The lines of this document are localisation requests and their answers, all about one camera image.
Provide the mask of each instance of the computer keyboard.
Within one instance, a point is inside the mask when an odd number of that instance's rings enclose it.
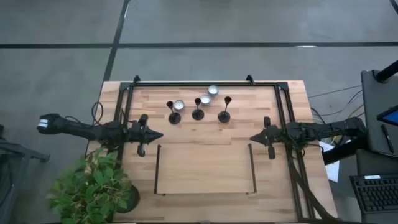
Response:
[[[398,212],[398,174],[349,178],[363,213]]]

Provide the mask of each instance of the wires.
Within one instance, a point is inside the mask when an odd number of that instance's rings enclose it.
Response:
[[[99,107],[101,108],[101,115],[99,116],[98,120],[95,118],[95,111],[94,111],[96,109],[97,105],[99,105]],[[91,117],[93,118],[93,124],[92,125],[85,124],[85,123],[79,121],[77,118],[72,117],[72,116],[66,116],[64,118],[67,119],[67,120],[69,119],[69,120],[76,121],[77,123],[81,124],[83,126],[83,128],[92,128],[95,125],[102,125],[102,124],[100,124],[100,121],[101,121],[103,115],[104,115],[104,106],[102,105],[101,102],[97,101],[91,107]]]
[[[312,119],[315,120],[315,121],[319,121],[319,122],[321,122],[322,124],[324,124],[323,121],[322,121],[323,119],[318,119],[318,118],[312,118]]]
[[[312,127],[309,127],[309,126],[307,126],[306,128],[312,129],[312,130],[314,131],[315,136],[316,136],[317,139],[320,141],[320,135],[319,135],[319,133],[317,132],[316,129],[314,129],[314,128],[312,128]],[[303,155],[302,155],[302,156],[304,157],[304,156],[305,156],[305,149],[304,149],[304,147],[300,147],[299,144],[298,144],[296,141],[294,141],[294,139],[291,137],[291,135],[289,134],[289,132],[286,132],[286,135],[287,135],[287,137],[290,139],[290,143],[292,143],[292,148],[294,148],[294,149],[296,150],[296,153],[303,152]]]
[[[307,143],[307,145],[309,145],[309,146],[318,146],[318,147],[321,148],[322,154],[323,154],[323,152],[325,152],[325,149],[324,149],[321,145],[318,145],[318,144],[311,144],[311,143]]]
[[[362,115],[364,115],[364,114],[365,114],[365,112],[361,113],[360,115],[358,115],[358,116],[356,116],[356,117],[358,118],[358,117],[360,117],[360,116],[362,116]]]
[[[349,114],[348,118],[352,117],[352,115],[355,114],[355,112],[357,112],[357,110],[361,109],[363,107],[363,104],[359,107],[357,107],[351,114]]]
[[[358,96],[358,94],[360,94],[361,92],[362,92],[362,90],[359,90],[357,93],[355,93],[353,95],[353,97],[349,100],[349,102],[346,104],[346,106],[343,109],[341,109],[339,111],[336,111],[334,113],[330,113],[330,114],[319,114],[319,113],[317,113],[317,115],[318,116],[331,116],[331,115],[337,114],[337,116],[336,116],[336,118],[337,118],[338,115],[340,115],[340,113],[343,112],[351,102],[353,102],[354,100],[358,99],[361,96],[361,95]]]
[[[311,110],[313,110],[313,111],[318,115],[318,117],[321,119],[321,121],[323,122],[323,124],[326,124],[325,120],[320,116],[320,114],[318,113],[318,111],[317,111],[315,108],[312,108],[312,107],[311,107]]]
[[[350,89],[352,89],[352,88],[357,88],[357,87],[360,87],[360,86],[361,86],[361,85],[356,85],[356,86],[351,86],[351,87],[348,87],[348,88],[342,88],[342,89],[340,89],[340,90],[335,90],[335,91],[331,91],[331,92],[327,92],[327,93],[321,93],[321,94],[309,96],[308,98],[313,98],[313,97],[317,97],[317,96],[323,96],[323,95],[327,95],[327,94],[330,94],[330,93],[337,93],[337,92],[339,92],[339,91],[350,90]]]
[[[123,109],[122,109],[122,115],[123,115],[123,118],[124,118],[127,122],[133,123],[133,121],[130,121],[130,120],[128,120],[128,119],[126,118],[126,115],[124,114]]]

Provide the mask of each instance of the metal bracket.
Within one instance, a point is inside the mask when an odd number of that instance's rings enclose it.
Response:
[[[154,193],[157,193],[157,179],[159,178],[159,161],[160,161],[160,148],[162,146],[160,144],[157,145],[157,154],[156,154],[156,169],[155,169],[155,189]]]
[[[254,82],[253,77],[252,77],[251,75],[247,75],[246,81],[249,81],[250,84],[252,84],[252,85],[255,85],[255,84],[256,84],[256,83]]]
[[[277,83],[279,88],[288,91],[289,90],[289,84],[287,84],[287,82],[278,82]]]
[[[133,84],[135,85],[138,81],[141,81],[141,79],[139,78],[139,76],[138,75],[136,75],[135,77],[134,77],[134,79],[133,79]]]
[[[248,144],[249,147],[249,152],[250,152],[250,165],[251,165],[251,175],[253,179],[253,191],[252,192],[247,192],[246,194],[254,194],[257,193],[257,184],[256,184],[256,172],[254,170],[254,159],[253,159],[253,149],[251,147],[251,144]]]

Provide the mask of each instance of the concrete floor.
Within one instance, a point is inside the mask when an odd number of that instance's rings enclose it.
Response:
[[[123,0],[0,1],[0,44],[111,43]],[[121,42],[384,42],[398,40],[398,15],[388,0],[135,0]],[[0,49],[0,124],[6,138],[51,155],[33,162],[11,223],[50,223],[45,194],[84,154],[87,142],[35,127],[41,114],[91,122],[110,49]],[[361,70],[381,69],[398,47],[119,49],[111,80],[305,80],[308,96],[360,85]],[[342,109],[360,88],[310,98],[321,114]],[[345,119],[359,98],[336,120]],[[333,121],[329,116],[325,120]],[[343,160],[331,183],[339,216],[359,221],[348,180],[355,158]]]

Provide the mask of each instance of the white paper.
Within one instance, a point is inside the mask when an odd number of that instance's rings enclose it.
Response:
[[[324,142],[319,142],[319,145],[323,148],[324,152],[333,149],[334,146],[326,144]],[[340,167],[340,161],[334,162],[332,164],[326,165],[326,173],[328,174],[328,179],[334,182],[338,182],[338,169]]]

